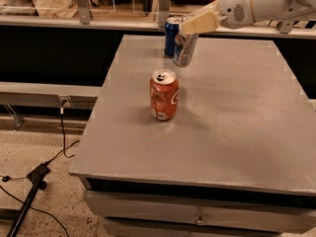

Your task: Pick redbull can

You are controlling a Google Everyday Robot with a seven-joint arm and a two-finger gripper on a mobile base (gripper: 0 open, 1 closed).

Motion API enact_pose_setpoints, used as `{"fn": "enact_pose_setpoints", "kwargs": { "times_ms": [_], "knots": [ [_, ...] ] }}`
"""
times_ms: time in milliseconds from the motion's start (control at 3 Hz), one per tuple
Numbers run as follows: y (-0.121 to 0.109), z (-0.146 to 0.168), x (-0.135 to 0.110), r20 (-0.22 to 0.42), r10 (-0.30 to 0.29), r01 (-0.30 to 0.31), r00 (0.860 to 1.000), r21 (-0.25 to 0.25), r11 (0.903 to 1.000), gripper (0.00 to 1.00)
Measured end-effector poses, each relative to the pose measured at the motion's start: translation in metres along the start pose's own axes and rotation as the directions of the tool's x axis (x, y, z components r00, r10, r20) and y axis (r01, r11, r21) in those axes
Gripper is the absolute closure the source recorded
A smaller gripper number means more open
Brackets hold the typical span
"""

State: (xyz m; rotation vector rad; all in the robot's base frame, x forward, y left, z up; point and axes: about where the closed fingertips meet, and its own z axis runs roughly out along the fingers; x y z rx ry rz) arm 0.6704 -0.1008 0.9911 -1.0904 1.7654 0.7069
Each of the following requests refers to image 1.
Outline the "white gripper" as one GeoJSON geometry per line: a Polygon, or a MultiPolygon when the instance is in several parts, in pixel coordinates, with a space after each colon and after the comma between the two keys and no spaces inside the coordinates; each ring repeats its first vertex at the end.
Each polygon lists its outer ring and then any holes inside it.
{"type": "Polygon", "coordinates": [[[204,34],[215,32],[220,25],[238,29],[253,24],[251,0],[215,0],[185,16],[179,31],[183,35],[204,34]]]}

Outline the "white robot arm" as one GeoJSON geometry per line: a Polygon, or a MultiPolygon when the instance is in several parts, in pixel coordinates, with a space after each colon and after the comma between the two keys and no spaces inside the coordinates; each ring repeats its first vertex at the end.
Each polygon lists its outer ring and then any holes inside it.
{"type": "Polygon", "coordinates": [[[215,32],[219,26],[239,29],[261,21],[279,21],[289,33],[295,21],[316,13],[316,0],[216,0],[185,16],[179,31],[185,35],[215,32]]]}

